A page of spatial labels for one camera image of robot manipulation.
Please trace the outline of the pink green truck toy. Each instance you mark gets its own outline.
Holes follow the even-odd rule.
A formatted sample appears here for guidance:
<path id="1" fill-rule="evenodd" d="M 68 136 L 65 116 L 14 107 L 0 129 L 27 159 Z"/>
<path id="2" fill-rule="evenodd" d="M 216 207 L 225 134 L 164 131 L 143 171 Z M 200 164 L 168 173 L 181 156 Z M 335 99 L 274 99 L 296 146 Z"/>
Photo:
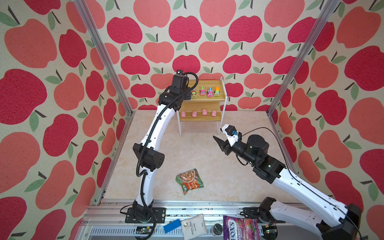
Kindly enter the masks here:
<path id="1" fill-rule="evenodd" d="M 205 96 L 206 95 L 206 89 L 204 86 L 200 86 L 200 95 Z"/>

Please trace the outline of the wooden two-tier shelf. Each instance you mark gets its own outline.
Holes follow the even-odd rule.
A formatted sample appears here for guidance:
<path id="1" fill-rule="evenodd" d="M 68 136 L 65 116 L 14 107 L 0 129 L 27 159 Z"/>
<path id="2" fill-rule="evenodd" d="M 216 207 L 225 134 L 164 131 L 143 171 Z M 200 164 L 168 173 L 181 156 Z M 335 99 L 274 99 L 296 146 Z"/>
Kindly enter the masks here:
<path id="1" fill-rule="evenodd" d="M 204 86 L 206 89 L 206 95 L 200 95 L 200 86 Z M 213 92 L 215 87 L 220 87 L 220 96 L 212 98 L 207 97 L 208 87 L 211 87 Z M 185 100 L 182 104 L 181 109 L 177 112 L 178 114 L 178 127 L 179 135 L 182 135 L 182 128 L 184 122 L 215 122 L 218 134 L 221 133 L 221 127 L 224 120 L 226 106 L 228 102 L 228 94 L 224 84 L 224 79 L 221 77 L 218 80 L 200 80 L 198 85 L 193 89 L 197 92 L 196 98 L 191 100 Z M 203 116 L 202 111 L 206 109 L 208 111 L 207 116 Z M 212 111 L 217 111 L 217 116 L 212 117 Z M 181 117 L 181 112 L 186 112 L 186 117 Z M 192 117 L 192 112 L 197 111 L 198 115 L 196 118 Z"/>

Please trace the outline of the green orange mixer truck toy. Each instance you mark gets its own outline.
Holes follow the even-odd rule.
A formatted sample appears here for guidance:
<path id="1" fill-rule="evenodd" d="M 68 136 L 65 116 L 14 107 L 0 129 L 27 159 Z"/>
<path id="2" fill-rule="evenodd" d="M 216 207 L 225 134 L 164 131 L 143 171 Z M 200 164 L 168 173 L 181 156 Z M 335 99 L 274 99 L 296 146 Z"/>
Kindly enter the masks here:
<path id="1" fill-rule="evenodd" d="M 215 87 L 214 96 L 219 97 L 220 96 L 220 87 Z"/>

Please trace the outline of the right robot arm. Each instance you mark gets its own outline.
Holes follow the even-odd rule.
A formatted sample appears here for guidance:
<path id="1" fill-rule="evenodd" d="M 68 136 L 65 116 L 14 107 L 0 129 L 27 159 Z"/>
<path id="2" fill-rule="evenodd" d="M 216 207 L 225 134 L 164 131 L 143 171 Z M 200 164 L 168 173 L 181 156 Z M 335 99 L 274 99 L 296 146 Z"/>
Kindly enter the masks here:
<path id="1" fill-rule="evenodd" d="M 224 125 L 222 132 L 226 141 L 214 137 L 222 152 L 226 155 L 234 153 L 245 160 L 259 178 L 290 193 L 309 208 L 305 211 L 266 197 L 253 213 L 243 211 L 246 218 L 259 219 L 263 223 L 291 223 L 323 240 L 362 239 L 361 208 L 332 199 L 292 173 L 285 164 L 268 154 L 270 145 L 262 136 L 251 135 L 244 143 L 242 133 L 234 126 Z"/>

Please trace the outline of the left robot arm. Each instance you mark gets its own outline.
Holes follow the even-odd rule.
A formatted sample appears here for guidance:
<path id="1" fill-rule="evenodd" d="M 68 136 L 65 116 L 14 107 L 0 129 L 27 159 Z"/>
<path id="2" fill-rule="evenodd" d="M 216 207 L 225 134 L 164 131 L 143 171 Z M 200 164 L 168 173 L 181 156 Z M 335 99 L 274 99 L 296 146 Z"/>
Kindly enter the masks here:
<path id="1" fill-rule="evenodd" d="M 165 213 L 165 209 L 154 208 L 154 187 L 158 169 L 165 155 L 159 152 L 162 137 L 184 100 L 191 99 L 191 91 L 196 88 L 199 78 L 195 73 L 177 70 L 172 84 L 161 93 L 156 115 L 148 132 L 133 151 L 138 158 L 136 175 L 141 178 L 138 197 L 126 213 L 126 223 L 158 223 L 156 217 Z"/>

